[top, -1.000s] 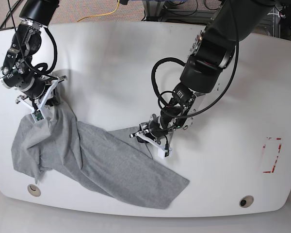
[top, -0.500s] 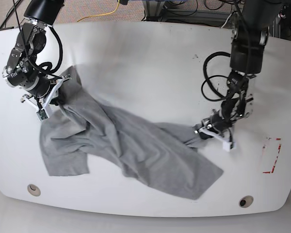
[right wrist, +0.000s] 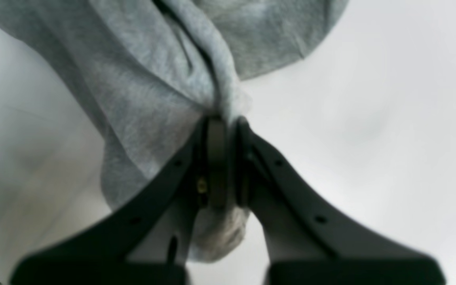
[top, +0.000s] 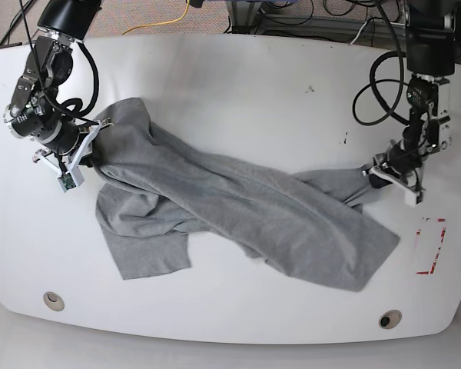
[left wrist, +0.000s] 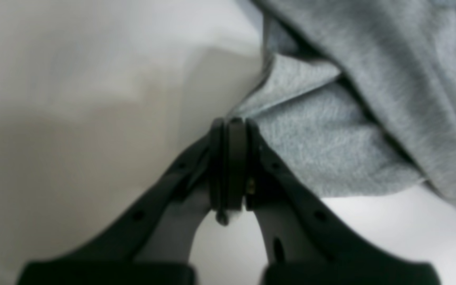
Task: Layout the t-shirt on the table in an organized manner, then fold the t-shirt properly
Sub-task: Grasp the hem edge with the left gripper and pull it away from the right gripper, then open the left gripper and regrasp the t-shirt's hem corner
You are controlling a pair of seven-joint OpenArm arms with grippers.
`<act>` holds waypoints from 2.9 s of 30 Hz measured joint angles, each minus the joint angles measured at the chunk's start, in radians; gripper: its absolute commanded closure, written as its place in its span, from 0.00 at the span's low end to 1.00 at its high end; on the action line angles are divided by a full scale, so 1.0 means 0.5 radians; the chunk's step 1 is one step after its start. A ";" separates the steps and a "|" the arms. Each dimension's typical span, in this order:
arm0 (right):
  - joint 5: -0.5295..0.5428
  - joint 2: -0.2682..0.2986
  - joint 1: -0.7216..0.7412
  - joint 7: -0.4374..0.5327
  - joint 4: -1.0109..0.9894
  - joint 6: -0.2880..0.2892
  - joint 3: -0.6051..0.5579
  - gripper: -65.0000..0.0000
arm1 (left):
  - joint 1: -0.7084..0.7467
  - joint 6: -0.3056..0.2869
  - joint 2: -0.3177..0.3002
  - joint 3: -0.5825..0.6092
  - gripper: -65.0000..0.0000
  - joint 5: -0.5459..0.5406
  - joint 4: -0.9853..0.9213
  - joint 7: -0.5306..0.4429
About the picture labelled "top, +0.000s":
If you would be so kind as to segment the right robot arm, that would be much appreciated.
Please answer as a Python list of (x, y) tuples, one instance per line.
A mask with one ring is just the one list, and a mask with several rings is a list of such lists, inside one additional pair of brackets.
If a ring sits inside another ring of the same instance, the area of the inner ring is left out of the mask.
[[(101, 1), (50, 1), (46, 5), (38, 20), (38, 28), (45, 35), (29, 42), (25, 69), (4, 117), (15, 137), (33, 138), (47, 148), (47, 154), (55, 156), (63, 177), (68, 173), (63, 157), (80, 153), (88, 129), (98, 124), (85, 117), (98, 100), (99, 74), (83, 40), (101, 4)], [(73, 69), (74, 42), (92, 70), (93, 92), (87, 106), (80, 98), (57, 101), (59, 87)]]

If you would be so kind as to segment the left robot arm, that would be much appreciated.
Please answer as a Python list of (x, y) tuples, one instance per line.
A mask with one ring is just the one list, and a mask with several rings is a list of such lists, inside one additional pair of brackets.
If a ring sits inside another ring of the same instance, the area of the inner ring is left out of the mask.
[[(449, 79), (455, 71), (453, 43), (456, 30), (455, 1), (407, 1), (404, 5), (405, 43), (396, 40), (395, 51), (381, 55), (371, 66), (368, 88), (385, 111), (404, 125), (403, 136), (363, 170), (374, 188), (399, 185), (417, 202), (423, 196), (422, 170), (425, 160), (447, 149), (449, 133)], [(388, 105), (378, 90), (378, 67), (389, 58), (397, 58), (400, 71), (409, 71), (411, 79), (398, 80), (396, 102), (402, 95), (410, 105), (410, 116), (396, 113), (396, 104)]]

